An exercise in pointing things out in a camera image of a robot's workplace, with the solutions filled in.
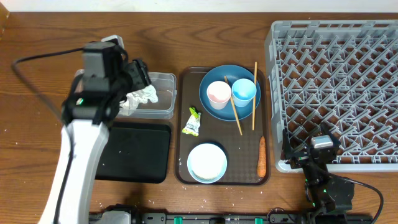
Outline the white paper tissue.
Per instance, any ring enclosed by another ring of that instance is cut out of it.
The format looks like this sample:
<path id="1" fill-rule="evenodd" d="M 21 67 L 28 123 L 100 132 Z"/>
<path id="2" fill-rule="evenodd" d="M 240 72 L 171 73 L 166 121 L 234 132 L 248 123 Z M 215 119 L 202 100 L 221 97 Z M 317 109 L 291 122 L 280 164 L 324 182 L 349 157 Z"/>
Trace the white paper tissue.
<path id="1" fill-rule="evenodd" d="M 126 95 L 126 99 L 119 104 L 119 114 L 129 116 L 135 111 L 140 104 L 157 103 L 159 98 L 153 85 L 149 85 L 141 90 L 130 92 Z"/>

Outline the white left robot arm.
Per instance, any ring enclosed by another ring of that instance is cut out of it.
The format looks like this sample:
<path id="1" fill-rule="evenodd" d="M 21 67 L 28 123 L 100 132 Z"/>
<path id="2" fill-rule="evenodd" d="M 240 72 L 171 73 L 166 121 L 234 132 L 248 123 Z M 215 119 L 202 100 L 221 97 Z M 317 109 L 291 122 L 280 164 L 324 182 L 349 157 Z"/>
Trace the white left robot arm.
<path id="1" fill-rule="evenodd" d="M 62 104 L 62 145 L 49 199 L 40 223 L 88 223 L 97 166 L 109 125 L 127 94 L 151 81 L 141 59 L 130 61 L 115 40 L 83 48 L 84 72 Z"/>

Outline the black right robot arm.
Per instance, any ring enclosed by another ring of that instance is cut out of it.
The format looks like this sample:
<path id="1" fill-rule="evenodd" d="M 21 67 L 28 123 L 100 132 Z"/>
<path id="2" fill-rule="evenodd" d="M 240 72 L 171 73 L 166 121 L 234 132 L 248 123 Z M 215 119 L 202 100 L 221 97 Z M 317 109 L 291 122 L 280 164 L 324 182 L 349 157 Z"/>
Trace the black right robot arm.
<path id="1" fill-rule="evenodd" d="M 286 131 L 283 132 L 282 155 L 291 169 L 302 169 L 305 193 L 320 213 L 344 213 L 352 209 L 354 184 L 342 177 L 333 177 L 327 164 L 336 159 L 340 141 L 320 125 L 320 135 L 312 137 L 303 149 L 293 151 Z"/>

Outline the green snack wrapper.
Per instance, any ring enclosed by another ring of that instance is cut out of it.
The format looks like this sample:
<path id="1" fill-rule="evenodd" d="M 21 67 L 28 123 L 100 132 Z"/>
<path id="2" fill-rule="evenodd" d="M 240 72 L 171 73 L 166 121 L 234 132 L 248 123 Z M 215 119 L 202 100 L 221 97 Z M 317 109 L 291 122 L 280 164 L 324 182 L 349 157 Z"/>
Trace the green snack wrapper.
<path id="1" fill-rule="evenodd" d="M 190 117 L 182 129 L 182 133 L 197 137 L 199 135 L 201 113 L 195 107 L 190 107 Z"/>

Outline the pink cup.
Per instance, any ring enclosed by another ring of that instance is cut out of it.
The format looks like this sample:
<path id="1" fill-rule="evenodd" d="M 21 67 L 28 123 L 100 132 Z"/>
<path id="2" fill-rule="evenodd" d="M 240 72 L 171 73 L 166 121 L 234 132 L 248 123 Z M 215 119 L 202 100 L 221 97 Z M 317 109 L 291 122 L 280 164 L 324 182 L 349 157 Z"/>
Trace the pink cup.
<path id="1" fill-rule="evenodd" d="M 209 84 L 206 95 L 213 109 L 222 110 L 231 98 L 231 87 L 226 82 L 215 81 Z"/>

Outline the orange carrot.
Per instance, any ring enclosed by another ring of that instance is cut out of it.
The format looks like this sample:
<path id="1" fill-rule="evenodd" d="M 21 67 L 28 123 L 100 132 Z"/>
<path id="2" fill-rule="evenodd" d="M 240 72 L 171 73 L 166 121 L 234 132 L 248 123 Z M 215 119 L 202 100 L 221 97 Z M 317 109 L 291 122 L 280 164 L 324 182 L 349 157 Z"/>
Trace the orange carrot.
<path id="1" fill-rule="evenodd" d="M 257 160 L 257 175 L 259 177 L 265 177 L 266 175 L 266 140 L 262 136 L 259 140 L 259 153 Z"/>

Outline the light blue bowl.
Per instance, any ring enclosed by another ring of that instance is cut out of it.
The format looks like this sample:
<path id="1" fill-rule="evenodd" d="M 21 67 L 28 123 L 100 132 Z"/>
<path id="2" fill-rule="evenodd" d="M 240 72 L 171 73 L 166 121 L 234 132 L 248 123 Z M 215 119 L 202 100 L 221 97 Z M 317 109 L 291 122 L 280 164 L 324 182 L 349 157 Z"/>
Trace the light blue bowl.
<path id="1" fill-rule="evenodd" d="M 202 184 L 213 184 L 226 173 L 227 156 L 216 144 L 195 146 L 187 157 L 187 169 L 193 179 Z"/>

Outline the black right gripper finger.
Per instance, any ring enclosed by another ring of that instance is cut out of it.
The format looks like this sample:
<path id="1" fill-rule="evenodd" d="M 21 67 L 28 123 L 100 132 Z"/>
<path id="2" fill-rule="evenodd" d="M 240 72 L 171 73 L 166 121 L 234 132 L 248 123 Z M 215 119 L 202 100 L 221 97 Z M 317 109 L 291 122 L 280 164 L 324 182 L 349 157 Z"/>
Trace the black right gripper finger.
<path id="1" fill-rule="evenodd" d="M 320 130 L 324 137 L 328 138 L 328 146 L 340 146 L 341 143 L 337 137 L 335 137 L 326 123 L 320 124 Z"/>
<path id="2" fill-rule="evenodd" d="M 287 131 L 284 129 L 282 132 L 282 153 L 281 158 L 283 160 L 289 160 L 292 157 L 292 147 L 290 145 Z"/>

